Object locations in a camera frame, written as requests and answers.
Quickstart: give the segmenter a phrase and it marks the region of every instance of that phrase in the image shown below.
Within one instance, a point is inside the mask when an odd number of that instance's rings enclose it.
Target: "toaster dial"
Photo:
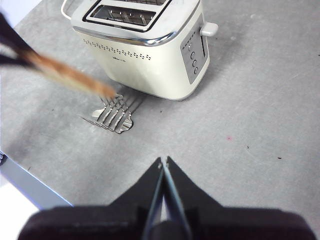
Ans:
[[[204,25],[202,14],[182,41],[180,50],[190,84],[193,84],[208,59],[207,37],[200,35]]]

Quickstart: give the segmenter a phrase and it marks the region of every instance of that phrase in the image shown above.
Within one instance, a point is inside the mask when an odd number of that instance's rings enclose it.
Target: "toaster handle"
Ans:
[[[212,37],[218,31],[219,26],[212,22],[205,22],[200,29],[200,35],[205,37]]]

